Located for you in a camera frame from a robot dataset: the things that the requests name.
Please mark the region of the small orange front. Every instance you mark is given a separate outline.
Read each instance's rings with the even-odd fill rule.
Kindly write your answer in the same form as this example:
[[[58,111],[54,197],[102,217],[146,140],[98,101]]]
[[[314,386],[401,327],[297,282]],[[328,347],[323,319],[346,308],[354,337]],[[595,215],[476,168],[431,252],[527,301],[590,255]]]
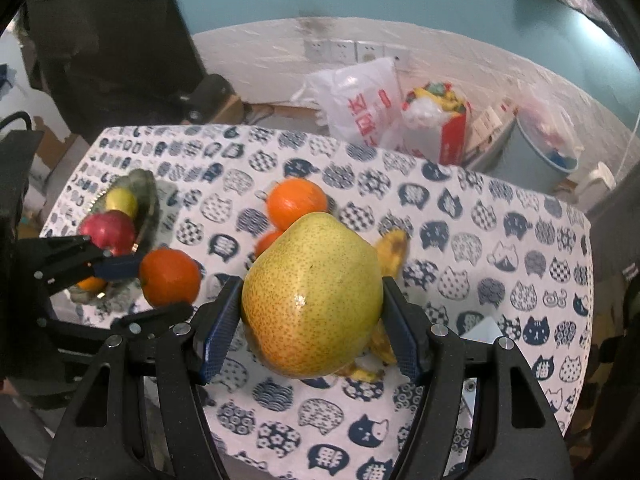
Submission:
[[[107,286],[107,281],[103,278],[97,278],[96,276],[90,276],[76,284],[77,287],[88,292],[89,294],[96,295]]]

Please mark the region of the small orange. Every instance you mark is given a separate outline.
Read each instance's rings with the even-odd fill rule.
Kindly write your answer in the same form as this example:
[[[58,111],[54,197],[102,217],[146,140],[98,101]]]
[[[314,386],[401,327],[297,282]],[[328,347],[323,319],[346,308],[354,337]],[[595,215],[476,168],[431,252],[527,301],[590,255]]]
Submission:
[[[97,278],[96,276],[90,276],[76,284],[77,287],[88,292],[89,294],[96,295],[107,286],[107,281],[103,278]]]
[[[255,257],[258,258],[262,255],[282,234],[282,231],[274,230],[262,236],[255,244]]]

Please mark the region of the large orange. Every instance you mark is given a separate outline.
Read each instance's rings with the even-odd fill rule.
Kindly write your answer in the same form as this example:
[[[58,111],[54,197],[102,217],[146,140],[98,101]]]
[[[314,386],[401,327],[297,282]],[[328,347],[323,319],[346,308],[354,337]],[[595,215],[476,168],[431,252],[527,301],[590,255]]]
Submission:
[[[201,280],[198,264],[178,249],[154,249],[140,263],[139,282],[143,296],[154,309],[178,302],[194,304]]]

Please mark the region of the spotted banana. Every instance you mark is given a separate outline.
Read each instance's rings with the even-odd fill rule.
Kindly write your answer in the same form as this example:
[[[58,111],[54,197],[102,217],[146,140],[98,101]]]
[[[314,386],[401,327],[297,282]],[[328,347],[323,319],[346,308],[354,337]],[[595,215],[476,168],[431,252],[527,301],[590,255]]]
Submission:
[[[396,278],[406,260],[409,237],[404,230],[392,229],[384,234],[376,243],[378,264],[381,273],[386,278]]]
[[[375,359],[378,364],[384,366],[397,364],[397,358],[382,321],[378,321],[371,334],[367,345],[366,358]],[[349,378],[355,382],[372,384],[372,382],[378,382],[383,378],[384,370],[382,368],[370,370],[370,368],[361,366],[357,361],[352,361],[337,370],[335,375]]]

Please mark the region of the large yellow-green pear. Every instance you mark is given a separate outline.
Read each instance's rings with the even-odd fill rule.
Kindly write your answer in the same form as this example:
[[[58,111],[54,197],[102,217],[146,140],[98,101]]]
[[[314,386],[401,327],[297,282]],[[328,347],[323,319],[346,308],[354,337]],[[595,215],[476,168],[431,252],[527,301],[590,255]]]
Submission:
[[[306,214],[244,278],[250,348],[279,375],[335,373],[366,350],[383,305],[374,247],[326,212]]]

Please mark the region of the red apple in bowl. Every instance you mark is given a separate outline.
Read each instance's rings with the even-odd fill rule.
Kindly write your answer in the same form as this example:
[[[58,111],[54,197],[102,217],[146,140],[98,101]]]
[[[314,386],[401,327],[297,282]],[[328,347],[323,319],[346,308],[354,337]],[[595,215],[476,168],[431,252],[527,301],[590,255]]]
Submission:
[[[89,214],[80,222],[78,234],[90,237],[93,244],[109,250],[113,256],[130,254],[136,240],[134,222],[119,211]]]

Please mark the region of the yellow pear in bowl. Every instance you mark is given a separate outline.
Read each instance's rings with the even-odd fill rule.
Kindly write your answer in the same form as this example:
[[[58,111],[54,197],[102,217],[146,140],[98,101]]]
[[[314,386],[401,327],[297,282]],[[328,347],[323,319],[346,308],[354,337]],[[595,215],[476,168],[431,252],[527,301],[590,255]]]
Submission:
[[[105,195],[104,209],[122,212],[134,220],[137,217],[138,200],[129,188],[111,188]]]

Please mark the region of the cat pattern tablecloth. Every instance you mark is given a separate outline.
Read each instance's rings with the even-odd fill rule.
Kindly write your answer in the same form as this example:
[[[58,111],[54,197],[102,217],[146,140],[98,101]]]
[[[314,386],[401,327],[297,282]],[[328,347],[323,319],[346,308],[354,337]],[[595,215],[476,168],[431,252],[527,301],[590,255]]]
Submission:
[[[286,298],[320,304],[307,337],[323,354],[350,341],[360,302],[378,296],[366,277],[374,244],[407,233],[399,288],[434,324],[466,335],[492,324],[524,354],[559,430],[575,411],[590,343],[589,224],[554,197],[482,174],[296,131],[262,127],[109,128],[65,185],[44,224],[68,235],[117,178],[143,169],[158,186],[159,245],[201,269],[199,302],[231,275],[250,273],[257,243],[274,228],[266,199],[282,182],[321,188],[329,210],[299,226],[291,257],[255,298],[254,320],[287,356],[300,356],[294,316],[271,311]],[[265,368],[237,333],[224,366],[205,389],[205,414],[221,451],[250,469],[285,479],[384,479],[416,414],[420,390],[373,356],[378,373],[358,382],[310,370],[305,380]]]

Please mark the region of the black speaker on box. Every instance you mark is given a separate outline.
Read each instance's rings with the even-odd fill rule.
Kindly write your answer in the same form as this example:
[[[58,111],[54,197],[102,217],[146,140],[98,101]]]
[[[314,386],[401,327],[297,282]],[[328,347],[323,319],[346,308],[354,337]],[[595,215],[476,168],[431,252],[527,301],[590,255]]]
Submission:
[[[195,125],[210,122],[235,95],[230,82],[218,74],[206,75],[190,93],[180,93],[182,118]]]

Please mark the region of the brown cardboard box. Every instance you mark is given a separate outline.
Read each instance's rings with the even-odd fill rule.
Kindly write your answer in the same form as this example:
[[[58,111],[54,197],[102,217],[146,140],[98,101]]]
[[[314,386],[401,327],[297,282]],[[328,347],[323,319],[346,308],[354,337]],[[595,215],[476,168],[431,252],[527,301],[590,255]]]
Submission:
[[[270,117],[288,119],[317,119],[318,110],[309,107],[294,106],[282,103],[249,103],[234,94],[219,107],[212,117],[198,118],[195,113],[183,118],[181,125],[228,124],[257,125]]]

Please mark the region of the black cloth cabinet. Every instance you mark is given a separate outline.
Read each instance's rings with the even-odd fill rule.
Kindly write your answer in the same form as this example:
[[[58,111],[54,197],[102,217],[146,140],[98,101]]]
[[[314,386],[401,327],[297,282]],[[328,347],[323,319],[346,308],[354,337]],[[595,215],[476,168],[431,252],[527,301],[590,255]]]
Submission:
[[[205,70],[176,0],[26,0],[28,36],[72,133],[178,124]]]

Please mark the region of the grey blue trash bin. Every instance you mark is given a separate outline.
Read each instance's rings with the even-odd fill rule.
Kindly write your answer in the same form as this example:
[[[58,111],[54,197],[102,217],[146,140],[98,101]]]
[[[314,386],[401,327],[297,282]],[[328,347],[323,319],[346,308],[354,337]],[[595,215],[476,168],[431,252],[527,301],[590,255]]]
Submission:
[[[578,169],[582,148],[570,130],[558,128],[549,116],[520,108],[491,177],[542,194]]]

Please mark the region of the white plastic bag red print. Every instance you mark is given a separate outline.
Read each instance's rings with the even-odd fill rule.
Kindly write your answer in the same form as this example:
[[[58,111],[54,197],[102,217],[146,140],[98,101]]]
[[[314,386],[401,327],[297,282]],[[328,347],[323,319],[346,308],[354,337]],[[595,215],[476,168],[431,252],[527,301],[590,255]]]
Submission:
[[[392,58],[308,74],[291,101],[317,105],[334,139],[391,151],[402,147],[404,95]]]

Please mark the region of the red white bag of trash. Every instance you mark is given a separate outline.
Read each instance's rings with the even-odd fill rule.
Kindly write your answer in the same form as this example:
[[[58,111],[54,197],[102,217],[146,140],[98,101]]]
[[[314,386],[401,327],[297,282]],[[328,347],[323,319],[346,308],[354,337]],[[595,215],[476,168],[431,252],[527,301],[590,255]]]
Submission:
[[[462,162],[471,107],[450,82],[414,87],[401,105],[404,151],[441,165]]]

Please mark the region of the white wall socket strip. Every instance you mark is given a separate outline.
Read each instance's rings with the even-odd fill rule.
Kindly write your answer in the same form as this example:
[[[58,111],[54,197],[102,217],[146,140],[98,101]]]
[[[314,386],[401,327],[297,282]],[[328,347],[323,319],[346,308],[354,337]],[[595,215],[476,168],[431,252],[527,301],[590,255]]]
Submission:
[[[318,39],[304,40],[308,61],[326,64],[352,65],[391,58],[398,70],[410,70],[411,53],[401,46],[366,40]]]

